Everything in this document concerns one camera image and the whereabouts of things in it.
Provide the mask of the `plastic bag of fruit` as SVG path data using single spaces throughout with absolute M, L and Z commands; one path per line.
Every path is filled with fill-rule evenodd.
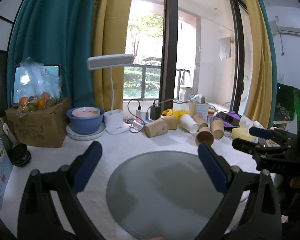
M 58 66 L 46 66 L 30 58 L 20 63 L 17 116 L 41 111 L 61 100 L 62 77 Z

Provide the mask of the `teal curtain left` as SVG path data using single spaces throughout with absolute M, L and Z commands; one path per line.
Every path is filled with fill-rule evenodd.
M 24 0 L 11 32 L 7 59 L 7 100 L 11 105 L 14 67 L 31 58 L 58 64 L 62 95 L 73 107 L 94 106 L 87 59 L 92 55 L 96 0 Z

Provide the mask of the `yellow tissue pack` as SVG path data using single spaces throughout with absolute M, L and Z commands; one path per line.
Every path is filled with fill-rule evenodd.
M 243 128 L 233 128 L 231 132 L 232 139 L 243 139 L 246 141 L 254 142 L 256 137 L 249 134 L 249 131 L 243 129 Z

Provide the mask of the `white mesh basket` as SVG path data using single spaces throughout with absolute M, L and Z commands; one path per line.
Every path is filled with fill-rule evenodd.
M 210 107 L 208 103 L 197 103 L 189 101 L 188 106 L 191 116 L 194 116 L 195 114 L 201 114 L 205 120 L 207 119 Z

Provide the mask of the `steel thermos flask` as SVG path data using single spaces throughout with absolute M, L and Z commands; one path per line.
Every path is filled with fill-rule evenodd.
M 6 113 L 3 110 L 0 110 L 0 139 L 7 152 L 17 144 L 17 140 L 7 124 Z

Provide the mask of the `brown paper cup upside down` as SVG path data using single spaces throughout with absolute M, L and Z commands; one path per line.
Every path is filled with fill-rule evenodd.
M 224 136 L 224 124 L 221 119 L 212 120 L 210 129 L 214 139 L 219 140 Z

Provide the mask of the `teal curtain right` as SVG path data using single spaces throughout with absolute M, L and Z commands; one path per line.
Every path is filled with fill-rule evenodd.
M 268 36 L 268 42 L 270 47 L 270 55 L 271 55 L 271 70 L 272 70 L 272 102 L 271 102 L 271 111 L 270 111 L 270 120 L 268 123 L 268 129 L 273 127 L 274 122 L 274 114 L 275 114 L 275 105 L 276 105 L 276 99 L 277 99 L 277 60 L 275 55 L 275 47 L 274 47 L 274 41 L 273 41 L 273 35 L 271 31 L 271 26 L 268 20 L 265 4 L 263 0 L 258 0 L 258 3 L 261 8 L 262 16 L 264 18 L 265 27 L 267 31 Z

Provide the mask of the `white air conditioner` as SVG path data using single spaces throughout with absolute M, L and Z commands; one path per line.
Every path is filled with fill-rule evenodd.
M 300 28 L 278 26 L 276 21 L 270 21 L 269 24 L 273 36 L 277 34 L 284 34 L 300 37 Z

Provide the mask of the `white charger plug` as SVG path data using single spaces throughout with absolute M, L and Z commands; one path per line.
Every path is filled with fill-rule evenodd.
M 141 109 L 141 106 L 136 110 L 136 120 L 139 123 L 146 121 L 148 119 L 148 112 L 146 110 Z

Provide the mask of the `white desk lamp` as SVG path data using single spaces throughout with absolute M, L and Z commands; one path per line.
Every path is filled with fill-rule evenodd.
M 132 65 L 134 61 L 133 54 L 111 54 L 89 57 L 87 59 L 88 70 L 109 69 L 110 85 L 111 85 L 111 106 L 110 111 L 104 112 L 103 120 L 106 131 L 110 135 L 116 135 L 129 130 L 129 126 L 123 121 L 123 111 L 114 109 L 114 82 L 113 68 L 125 67 Z

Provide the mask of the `brown paper cup with print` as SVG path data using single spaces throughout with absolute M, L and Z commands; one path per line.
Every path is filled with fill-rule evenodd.
M 168 132 L 168 126 L 163 118 L 159 118 L 144 126 L 145 134 L 148 138 L 156 137 Z

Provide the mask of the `yellow plush toy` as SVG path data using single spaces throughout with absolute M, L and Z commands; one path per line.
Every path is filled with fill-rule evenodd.
M 185 114 L 190 114 L 190 113 L 184 109 L 166 109 L 162 112 L 162 115 L 175 116 L 177 120 L 180 120 L 180 118 Z

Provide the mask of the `hanging white towel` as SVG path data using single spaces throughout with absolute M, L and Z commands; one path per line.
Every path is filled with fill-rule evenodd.
M 221 61 L 230 59 L 232 57 L 231 51 L 232 38 L 225 37 L 219 39 L 219 59 Z

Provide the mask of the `blue bowl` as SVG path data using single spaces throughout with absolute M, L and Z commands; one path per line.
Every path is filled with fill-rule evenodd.
M 104 109 L 95 107 L 98 108 L 101 112 L 99 116 L 96 116 L 94 118 L 76 118 L 72 115 L 72 111 L 76 108 L 69 109 L 66 112 L 66 115 L 70 120 L 70 129 L 78 134 L 93 134 L 97 132 L 97 130 L 103 123 L 103 115 L 105 113 Z

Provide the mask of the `yellow curtain right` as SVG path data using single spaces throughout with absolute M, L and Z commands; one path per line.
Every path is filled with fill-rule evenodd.
M 253 43 L 253 71 L 246 116 L 267 127 L 272 102 L 271 55 L 264 18 L 258 0 L 245 0 Z

